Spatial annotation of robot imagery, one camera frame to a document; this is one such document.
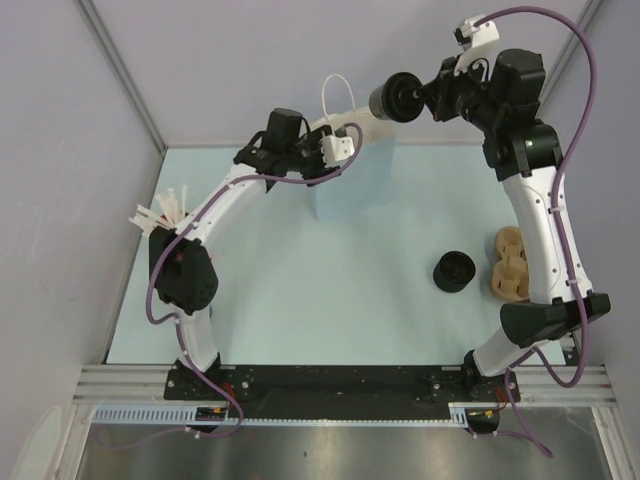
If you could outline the black cup lid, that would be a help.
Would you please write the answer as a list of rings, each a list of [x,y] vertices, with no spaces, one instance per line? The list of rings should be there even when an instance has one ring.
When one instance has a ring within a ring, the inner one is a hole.
[[[392,75],[386,82],[383,95],[389,119],[398,123],[417,119],[424,109],[421,88],[420,80],[409,72]]]

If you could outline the single black coffee cup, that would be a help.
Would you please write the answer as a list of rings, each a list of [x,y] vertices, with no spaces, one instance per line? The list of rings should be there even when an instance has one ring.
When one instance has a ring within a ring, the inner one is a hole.
[[[424,109],[422,83],[409,72],[390,76],[369,97],[369,110],[379,120],[409,123]]]

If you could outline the light blue paper bag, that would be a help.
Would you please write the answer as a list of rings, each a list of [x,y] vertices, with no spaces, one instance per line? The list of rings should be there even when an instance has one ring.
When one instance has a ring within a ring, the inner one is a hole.
[[[327,109],[326,89],[333,79],[345,81],[337,73],[329,75],[321,89],[323,115],[312,123],[314,127],[329,124],[337,129],[348,122],[358,124],[363,131],[360,153],[341,176],[311,188],[311,204],[319,220],[328,220],[385,204],[392,197],[391,167],[396,136],[394,127],[373,116],[368,106],[359,107],[350,86],[348,97],[336,105],[338,110]]]

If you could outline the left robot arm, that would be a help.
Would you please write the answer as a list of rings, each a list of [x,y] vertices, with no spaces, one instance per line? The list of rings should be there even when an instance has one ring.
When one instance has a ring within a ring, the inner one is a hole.
[[[191,369],[186,387],[197,398],[214,397],[220,374],[211,369],[220,353],[209,309],[219,289],[212,253],[223,230],[278,183],[315,186],[338,176],[353,143],[339,127],[316,127],[298,111],[276,108],[267,125],[235,154],[220,184],[177,220],[148,233],[149,280],[145,315],[153,325],[172,323],[179,360]]]

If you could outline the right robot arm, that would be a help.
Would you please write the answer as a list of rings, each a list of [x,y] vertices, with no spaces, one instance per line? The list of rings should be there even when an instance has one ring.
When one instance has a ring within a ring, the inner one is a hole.
[[[552,340],[580,331],[586,352],[589,325],[611,303],[594,291],[580,265],[563,191],[567,158],[556,130],[538,116],[541,56],[505,50],[487,80],[470,70],[456,72],[457,62],[443,60],[421,96],[435,120],[462,118],[483,133],[486,162],[511,202],[528,262],[528,300],[503,305],[499,329],[465,357],[471,370],[461,376],[462,391],[484,401],[497,389],[496,376]]]

